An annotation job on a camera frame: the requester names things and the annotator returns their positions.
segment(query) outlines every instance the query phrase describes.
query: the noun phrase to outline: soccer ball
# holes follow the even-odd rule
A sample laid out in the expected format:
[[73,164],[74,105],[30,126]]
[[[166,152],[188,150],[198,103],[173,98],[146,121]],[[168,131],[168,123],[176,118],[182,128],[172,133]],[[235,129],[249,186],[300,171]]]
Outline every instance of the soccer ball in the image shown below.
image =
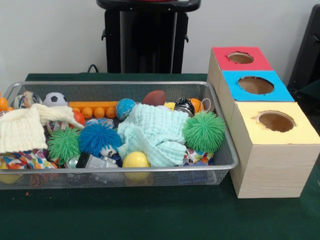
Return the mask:
[[59,92],[50,92],[45,96],[43,104],[47,107],[68,106],[67,98]]

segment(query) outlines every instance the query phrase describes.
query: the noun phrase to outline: green spiky ball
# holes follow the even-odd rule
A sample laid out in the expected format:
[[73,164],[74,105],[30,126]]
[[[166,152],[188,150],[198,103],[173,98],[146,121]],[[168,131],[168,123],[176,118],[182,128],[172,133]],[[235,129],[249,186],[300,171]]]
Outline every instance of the green spiky ball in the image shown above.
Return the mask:
[[73,157],[80,156],[79,138],[80,133],[76,128],[67,127],[66,130],[54,131],[48,141],[49,157],[59,158],[59,165]]
[[186,145],[198,152],[215,153],[225,138],[226,124],[212,112],[199,112],[182,129]]

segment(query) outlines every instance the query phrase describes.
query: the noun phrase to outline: brown football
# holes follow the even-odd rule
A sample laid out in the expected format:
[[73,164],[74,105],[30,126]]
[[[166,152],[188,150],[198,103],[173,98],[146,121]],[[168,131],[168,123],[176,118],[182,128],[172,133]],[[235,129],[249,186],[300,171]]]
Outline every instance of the brown football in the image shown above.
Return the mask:
[[142,101],[150,106],[160,106],[166,103],[166,93],[162,90],[149,92]]

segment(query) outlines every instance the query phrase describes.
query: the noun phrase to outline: metal basket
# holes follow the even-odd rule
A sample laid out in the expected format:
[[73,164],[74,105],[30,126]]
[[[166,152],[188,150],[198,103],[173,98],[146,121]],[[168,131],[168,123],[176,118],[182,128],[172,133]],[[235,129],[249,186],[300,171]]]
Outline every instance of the metal basket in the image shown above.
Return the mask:
[[[167,102],[178,98],[210,99],[210,110],[223,118],[212,86],[207,82],[18,82],[9,87],[4,97],[9,104],[24,91],[44,99],[50,92],[62,93],[69,101],[118,101],[131,98],[141,102],[146,94],[163,90]],[[209,101],[204,101],[206,108]],[[230,169],[238,164],[238,155],[228,128],[220,149],[210,166],[148,168],[78,168],[78,169],[5,169],[0,170],[0,189],[64,189],[129,186],[218,185]],[[4,183],[3,179],[19,178]]]

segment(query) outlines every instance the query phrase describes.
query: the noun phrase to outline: shape sorter box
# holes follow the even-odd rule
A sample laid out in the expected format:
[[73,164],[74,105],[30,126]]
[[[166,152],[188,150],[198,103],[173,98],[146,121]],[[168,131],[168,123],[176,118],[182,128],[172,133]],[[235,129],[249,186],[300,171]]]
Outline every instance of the shape sorter box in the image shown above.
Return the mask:
[[207,82],[213,85],[218,93],[222,71],[272,71],[266,57],[258,47],[233,46],[213,47]]
[[230,132],[239,163],[237,197],[298,198],[320,153],[320,137],[296,102],[237,102]]
[[294,102],[275,71],[222,71],[217,97],[228,127],[238,102]]

